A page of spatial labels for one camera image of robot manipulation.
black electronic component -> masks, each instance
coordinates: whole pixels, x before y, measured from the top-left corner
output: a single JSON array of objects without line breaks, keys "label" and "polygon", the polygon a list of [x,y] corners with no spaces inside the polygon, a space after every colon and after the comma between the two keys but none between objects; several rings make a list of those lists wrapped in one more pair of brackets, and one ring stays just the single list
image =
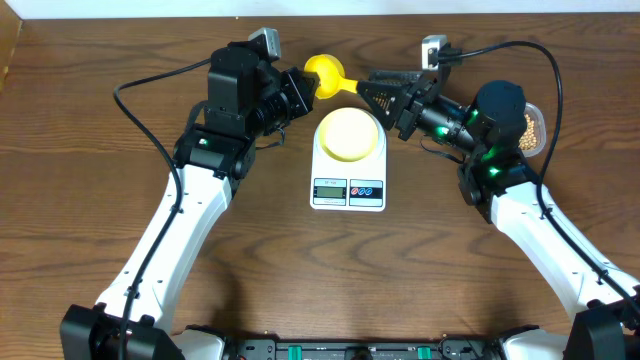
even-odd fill
[{"label": "black electronic component", "polygon": [[[214,170],[216,177],[229,178],[234,195],[255,160],[255,139],[308,114],[318,86],[315,74],[276,70],[269,46],[261,34],[213,52],[209,98],[194,106],[174,148],[178,168],[194,164]],[[201,110],[204,125],[195,121]]]}]

digital kitchen scale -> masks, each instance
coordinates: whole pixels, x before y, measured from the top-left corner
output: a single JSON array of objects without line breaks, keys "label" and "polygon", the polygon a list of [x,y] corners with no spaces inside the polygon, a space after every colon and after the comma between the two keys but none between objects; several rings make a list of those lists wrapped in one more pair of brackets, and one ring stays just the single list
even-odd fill
[{"label": "digital kitchen scale", "polygon": [[342,108],[322,120],[313,139],[312,208],[382,211],[386,177],[386,133],[373,115]]}]

wooden table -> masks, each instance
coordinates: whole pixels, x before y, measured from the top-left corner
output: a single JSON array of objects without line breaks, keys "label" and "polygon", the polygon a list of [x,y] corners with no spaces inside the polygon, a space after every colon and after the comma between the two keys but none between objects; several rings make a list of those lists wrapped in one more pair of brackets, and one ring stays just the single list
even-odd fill
[{"label": "wooden table", "polygon": [[[566,98],[546,183],[596,246],[640,276],[639,15],[28,21],[0,96],[0,357],[59,358],[65,311],[94,303],[159,203],[166,165],[114,104],[114,86],[204,59],[261,26],[280,31],[281,69],[330,53],[355,78],[417,69],[428,34],[467,50],[508,39],[548,46]],[[123,97],[171,148],[206,97],[205,73]],[[551,134],[553,76],[533,51],[470,60],[445,93],[468,103],[494,79],[522,85]],[[309,207],[314,129],[347,105],[363,102],[318,101],[284,147],[258,154],[189,275],[174,331],[197,323],[283,338],[428,338],[534,323],[567,333],[551,288],[465,205],[455,164],[422,151],[417,136],[405,143],[389,134],[383,213]]]}]

black cable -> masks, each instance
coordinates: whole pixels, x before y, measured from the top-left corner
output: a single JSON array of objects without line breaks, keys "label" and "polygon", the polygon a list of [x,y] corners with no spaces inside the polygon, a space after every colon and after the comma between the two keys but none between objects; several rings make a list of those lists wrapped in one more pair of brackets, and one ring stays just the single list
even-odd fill
[{"label": "black cable", "polygon": [[476,351],[476,349],[473,347],[473,344],[471,344],[471,341],[469,341],[469,339],[467,339],[464,336],[447,336],[447,337],[443,337],[442,340],[440,340],[440,342],[438,343],[438,346],[436,346],[436,350],[438,350],[438,352],[440,353],[440,355],[442,356],[443,360],[451,360],[450,357],[446,356],[444,354],[444,343],[448,340],[458,340],[458,341],[466,341],[467,344],[469,344],[469,347],[471,348],[471,351],[473,352],[473,355],[475,355],[476,359],[480,360],[483,359],[482,356],[478,355],[478,352]]},{"label": "black cable", "polygon": [[135,115],[133,115],[131,111],[129,111],[129,109],[127,109],[127,107],[122,103],[122,100],[120,99],[120,90],[141,85],[141,84],[146,84],[148,82],[155,81],[155,80],[164,79],[169,76],[182,74],[184,72],[206,65],[210,62],[211,62],[210,59],[206,59],[206,60],[200,61],[199,63],[184,67],[182,69],[178,69],[178,70],[170,71],[164,74],[155,75],[148,78],[128,82],[126,84],[118,85],[113,90],[113,98],[116,101],[116,104],[118,104],[118,107],[120,108],[120,110],[122,110],[122,112],[125,115],[127,115],[129,120],[131,120],[131,122],[133,122],[140,129],[140,131],[142,131],[147,136],[147,138],[151,140],[153,145],[155,145],[156,149],[158,149],[158,151],[162,155],[162,158],[169,166],[169,169],[171,170],[171,175],[173,176],[173,180],[176,184],[176,201],[173,204],[171,211],[169,212],[169,217],[165,221],[164,225],[162,225],[162,228],[160,229],[160,232],[158,233],[156,240],[153,242],[153,244],[149,248],[149,252],[147,252],[147,255],[142,260],[142,263],[140,264],[140,268],[138,269],[138,272],[136,273],[136,276],[133,279],[133,283],[131,284],[128,290],[129,292],[127,294],[127,300],[124,305],[124,310],[122,312],[122,319],[120,323],[120,341],[119,341],[119,347],[118,347],[118,358],[120,360],[125,360],[127,358],[127,341],[126,341],[127,327],[129,326],[129,316],[131,315],[131,307],[133,306],[133,299],[138,293],[138,285],[142,281],[142,276],[144,275],[144,272],[147,269],[149,262],[151,262],[151,259],[153,258],[153,254],[158,249],[158,246],[160,245],[162,238],[164,237],[165,233],[169,229],[171,222],[173,222],[173,219],[176,217],[176,215],[180,211],[180,205],[182,203],[182,183],[180,181],[180,176],[178,175],[178,171],[176,170],[173,160],[171,159],[171,156],[169,156],[169,153],[167,152],[167,150],[162,146],[162,144],[160,144],[160,141],[158,141],[158,139],[155,136],[153,136],[151,131],[149,131],[149,129],[147,129],[140,122],[140,120],[138,120],[135,117]]},{"label": "black cable", "polygon": [[556,62],[551,52],[547,50],[547,48],[545,48],[544,46],[533,43],[533,42],[508,41],[508,42],[504,42],[494,46],[489,46],[484,49],[478,49],[478,50],[460,54],[460,55],[442,57],[442,58],[439,58],[438,60],[444,63],[449,61],[457,61],[457,60],[470,58],[473,56],[486,54],[494,50],[514,47],[514,46],[530,47],[542,52],[547,57],[547,59],[549,59],[549,62],[551,63],[551,67],[553,68],[553,73],[555,75],[555,80],[556,80],[556,85],[558,90],[556,127],[553,132],[553,138],[551,139],[551,144],[549,145],[549,152],[547,153],[547,157],[544,159],[544,163],[542,164],[542,169],[540,170],[538,183],[536,184],[536,196],[538,198],[538,204],[540,204],[540,209],[542,210],[541,219],[543,218],[547,219],[549,223],[551,223],[553,228],[558,232],[558,234],[560,234],[560,236],[564,239],[564,241],[569,245],[569,247],[571,247],[571,249],[573,249],[573,251],[575,251],[578,254],[578,256],[580,256],[580,258],[582,258],[582,260],[584,260],[584,262],[587,263],[587,265],[589,265],[589,267],[591,267],[591,269],[598,275],[598,277],[604,280],[604,282],[606,282],[615,292],[617,292],[625,301],[627,301],[627,303],[629,304],[629,307],[633,310],[636,319],[640,321],[640,307],[638,307],[635,301],[633,301],[633,298],[629,296],[629,294],[622,288],[622,286],[620,286],[615,280],[613,280],[609,276],[609,272],[605,267],[603,268],[599,267],[598,264],[584,250],[582,250],[582,248],[578,246],[578,244],[576,244],[576,242],[573,241],[573,239],[571,239],[569,235],[567,235],[567,233],[560,226],[560,224],[556,222],[553,216],[550,216],[551,209],[547,207],[547,205],[544,203],[542,198],[542,183],[544,180],[544,176],[547,173],[547,169],[549,168],[549,163],[551,162],[551,156],[553,155],[553,151],[556,147],[556,143],[558,142],[558,136],[560,135],[560,126],[562,124],[562,106],[563,106],[562,78],[560,77],[560,69],[558,67],[558,63]]},{"label": "black cable", "polygon": [[442,156],[445,159],[449,159],[451,161],[453,161],[456,164],[464,164],[464,160],[465,160],[465,156],[464,154],[462,155],[462,160],[458,159],[457,157],[446,153],[444,151],[438,151],[438,150],[431,150],[429,148],[427,148],[426,146],[424,146],[424,144],[422,143],[422,140],[424,140],[424,138],[427,137],[427,135],[422,135],[422,137],[420,138],[420,147],[422,147],[424,150],[426,150],[427,152],[434,154],[434,155],[438,155],[438,156]]},{"label": "black cable", "polygon": [[287,136],[287,133],[284,132],[284,128],[277,128],[276,130],[278,130],[278,132],[280,133],[280,136],[281,136],[280,141],[276,141],[265,146],[256,146],[256,150],[271,149],[276,146],[284,145],[284,140],[285,140],[285,137]]}]

